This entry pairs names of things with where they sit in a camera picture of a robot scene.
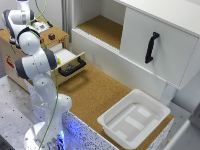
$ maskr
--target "white cabinet door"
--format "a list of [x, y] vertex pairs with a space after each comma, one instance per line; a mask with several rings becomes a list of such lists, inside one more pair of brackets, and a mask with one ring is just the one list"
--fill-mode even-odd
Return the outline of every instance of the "white cabinet door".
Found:
[[[153, 60], [145, 56], [153, 32]], [[120, 54], [165, 80], [179, 86], [198, 38], [152, 17], [127, 8]]]

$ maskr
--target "white tub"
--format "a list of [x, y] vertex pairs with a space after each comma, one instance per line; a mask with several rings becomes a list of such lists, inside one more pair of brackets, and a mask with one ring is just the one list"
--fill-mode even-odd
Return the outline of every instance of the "white tub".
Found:
[[105, 133], [126, 149], [136, 149], [169, 115], [170, 109], [133, 90], [98, 118]]

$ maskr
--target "brown work surface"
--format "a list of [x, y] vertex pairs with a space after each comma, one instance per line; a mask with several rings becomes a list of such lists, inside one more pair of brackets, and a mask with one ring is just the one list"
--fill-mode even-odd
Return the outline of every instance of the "brown work surface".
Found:
[[[131, 89], [87, 64], [85, 70], [61, 84], [59, 92], [72, 98], [73, 105], [70, 110], [72, 113], [120, 150], [123, 149], [105, 134], [97, 118], [130, 93]], [[137, 150], [145, 150], [150, 146], [172, 119], [173, 116], [169, 115]]]
[[120, 49], [123, 26], [103, 16], [98, 16], [77, 26], [81, 30]]
[[[55, 39], [54, 40], [50, 40], [48, 35], [50, 33], [54, 33], [55, 34]], [[64, 36], [69, 36], [66, 32], [62, 31], [61, 29], [57, 28], [56, 26], [53, 26], [52, 28], [49, 28], [48, 31], [42, 33], [40, 35], [41, 37], [44, 38], [44, 42], [45, 44], [48, 46], [49, 44], [52, 44], [54, 41], [58, 41], [59, 39], [62, 39]], [[0, 37], [2, 39], [4, 39], [5, 41], [7, 41], [8, 43], [10, 43], [10, 34], [8, 32], [8, 29], [4, 29], [0, 31]]]

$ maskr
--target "black handle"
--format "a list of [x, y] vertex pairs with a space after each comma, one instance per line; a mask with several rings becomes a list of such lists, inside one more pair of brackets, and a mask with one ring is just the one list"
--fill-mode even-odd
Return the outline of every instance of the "black handle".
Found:
[[151, 57], [152, 54], [152, 50], [153, 50], [153, 46], [154, 46], [154, 40], [157, 39], [160, 35], [156, 32], [153, 33], [153, 36], [151, 37], [150, 41], [149, 41], [149, 45], [148, 45], [148, 49], [147, 49], [147, 54], [145, 57], [145, 63], [148, 64], [149, 62], [151, 62], [153, 60], [153, 57]]
[[78, 57], [77, 60], [78, 60], [78, 62], [80, 63], [78, 66], [76, 66], [76, 67], [74, 67], [74, 68], [72, 68], [72, 69], [66, 70], [66, 71], [63, 71], [63, 70], [61, 69], [61, 67], [60, 67], [60, 68], [58, 68], [58, 72], [59, 72], [62, 76], [67, 77], [67, 76], [71, 75], [72, 73], [76, 72], [77, 70], [83, 68], [83, 67], [86, 65], [86, 62], [85, 62], [84, 60], [82, 60], [81, 57]]

